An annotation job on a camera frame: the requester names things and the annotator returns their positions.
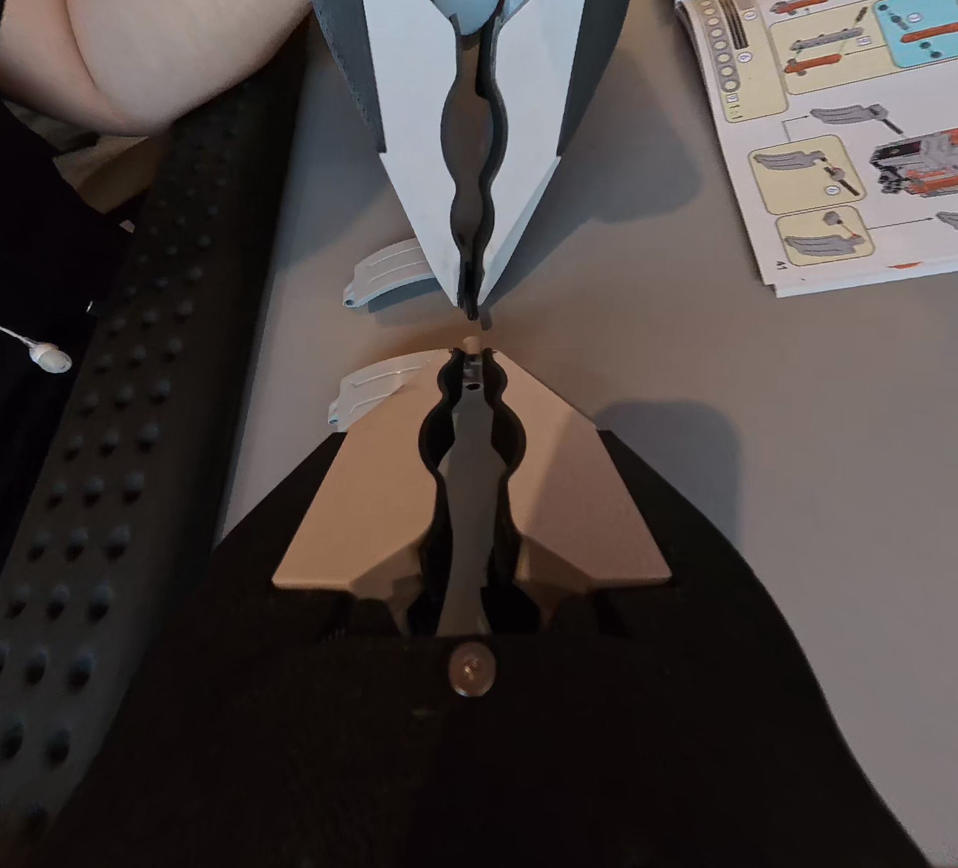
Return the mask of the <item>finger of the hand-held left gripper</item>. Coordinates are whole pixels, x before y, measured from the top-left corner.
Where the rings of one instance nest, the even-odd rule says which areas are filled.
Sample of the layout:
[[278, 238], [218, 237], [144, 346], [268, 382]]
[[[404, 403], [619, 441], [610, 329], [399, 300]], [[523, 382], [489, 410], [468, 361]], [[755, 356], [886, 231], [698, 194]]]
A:
[[484, 32], [481, 81], [493, 131], [473, 246], [476, 307], [503, 274], [558, 166], [584, 3], [504, 0]]
[[385, 139], [380, 160], [438, 282], [460, 302], [462, 256], [442, 120], [458, 71], [453, 24], [432, 0], [363, 0]]

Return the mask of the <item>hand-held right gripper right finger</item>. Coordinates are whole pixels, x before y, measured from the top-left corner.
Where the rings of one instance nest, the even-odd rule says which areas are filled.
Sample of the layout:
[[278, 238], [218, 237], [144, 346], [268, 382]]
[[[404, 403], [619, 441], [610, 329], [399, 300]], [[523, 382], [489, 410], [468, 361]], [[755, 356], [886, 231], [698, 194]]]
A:
[[504, 353], [485, 351], [504, 464], [486, 567], [491, 622], [547, 622], [568, 597], [661, 585], [671, 570], [594, 423]]

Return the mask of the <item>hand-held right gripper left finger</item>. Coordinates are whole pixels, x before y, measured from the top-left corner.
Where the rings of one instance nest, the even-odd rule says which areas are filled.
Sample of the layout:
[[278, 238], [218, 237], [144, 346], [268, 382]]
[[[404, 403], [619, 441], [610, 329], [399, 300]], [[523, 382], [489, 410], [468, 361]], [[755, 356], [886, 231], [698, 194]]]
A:
[[436, 479], [420, 431], [441, 403], [449, 360], [421, 371], [345, 433], [278, 568], [274, 587], [344, 591], [384, 602], [393, 618], [425, 587], [419, 549], [434, 519]]

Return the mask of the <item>grey curved panel brick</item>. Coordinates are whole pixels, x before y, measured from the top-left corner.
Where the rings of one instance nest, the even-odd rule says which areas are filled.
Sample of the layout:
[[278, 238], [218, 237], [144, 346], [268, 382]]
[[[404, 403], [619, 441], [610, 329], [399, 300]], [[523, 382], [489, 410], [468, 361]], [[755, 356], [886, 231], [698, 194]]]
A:
[[396, 393], [421, 371], [429, 370], [435, 364], [445, 364], [449, 355], [448, 349], [411, 352], [345, 375], [336, 398], [329, 405], [329, 427], [340, 433], [347, 432], [354, 421]]
[[356, 263], [352, 280], [343, 291], [343, 306], [359, 308], [402, 287], [435, 280], [419, 241], [404, 239]]

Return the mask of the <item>person's left forearm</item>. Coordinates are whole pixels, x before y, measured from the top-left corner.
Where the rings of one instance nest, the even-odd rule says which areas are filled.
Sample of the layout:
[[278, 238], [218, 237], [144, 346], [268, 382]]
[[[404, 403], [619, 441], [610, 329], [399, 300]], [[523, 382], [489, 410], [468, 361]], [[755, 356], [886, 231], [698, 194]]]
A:
[[4, 0], [2, 95], [100, 133], [159, 133], [266, 64], [310, 0]]

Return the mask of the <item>grey desk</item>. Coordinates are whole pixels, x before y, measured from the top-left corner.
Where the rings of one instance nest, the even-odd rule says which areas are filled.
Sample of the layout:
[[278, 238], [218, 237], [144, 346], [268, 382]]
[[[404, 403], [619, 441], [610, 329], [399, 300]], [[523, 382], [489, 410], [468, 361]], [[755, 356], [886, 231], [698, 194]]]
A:
[[631, 0], [488, 305], [774, 597], [858, 762], [956, 864], [956, 276], [777, 299], [673, 0]]

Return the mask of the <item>black perforated plastic panel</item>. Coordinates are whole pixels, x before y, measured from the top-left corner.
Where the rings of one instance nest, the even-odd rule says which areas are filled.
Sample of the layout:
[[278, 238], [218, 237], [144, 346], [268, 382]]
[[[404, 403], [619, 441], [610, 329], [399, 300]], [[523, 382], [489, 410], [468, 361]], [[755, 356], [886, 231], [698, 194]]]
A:
[[2, 572], [2, 866], [26, 866], [213, 546], [308, 22], [180, 121]]

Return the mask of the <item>open building instruction booklet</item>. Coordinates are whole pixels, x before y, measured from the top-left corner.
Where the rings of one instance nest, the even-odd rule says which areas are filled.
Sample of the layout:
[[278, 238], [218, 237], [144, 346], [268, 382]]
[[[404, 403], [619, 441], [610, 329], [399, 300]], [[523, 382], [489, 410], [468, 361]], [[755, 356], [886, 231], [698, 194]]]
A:
[[957, 0], [676, 0], [780, 298], [956, 272]]

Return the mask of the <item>white earphone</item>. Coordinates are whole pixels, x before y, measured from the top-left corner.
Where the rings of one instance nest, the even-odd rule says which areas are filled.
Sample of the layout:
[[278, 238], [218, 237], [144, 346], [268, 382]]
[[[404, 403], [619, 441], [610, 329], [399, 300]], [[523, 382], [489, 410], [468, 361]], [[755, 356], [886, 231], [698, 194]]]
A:
[[73, 367], [71, 356], [52, 343], [30, 339], [5, 326], [1, 326], [1, 332], [24, 345], [28, 350], [31, 361], [43, 371], [63, 374]]

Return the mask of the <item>person's black shirt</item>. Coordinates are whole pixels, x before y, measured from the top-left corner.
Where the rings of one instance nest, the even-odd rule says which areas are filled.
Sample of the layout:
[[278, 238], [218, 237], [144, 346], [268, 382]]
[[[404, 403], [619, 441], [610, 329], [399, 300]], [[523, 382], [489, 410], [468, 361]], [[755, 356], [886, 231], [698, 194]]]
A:
[[88, 306], [109, 295], [129, 240], [62, 178], [50, 143], [2, 106], [1, 323], [73, 361], [66, 373], [43, 371], [28, 347], [1, 335], [2, 562], [89, 344]]

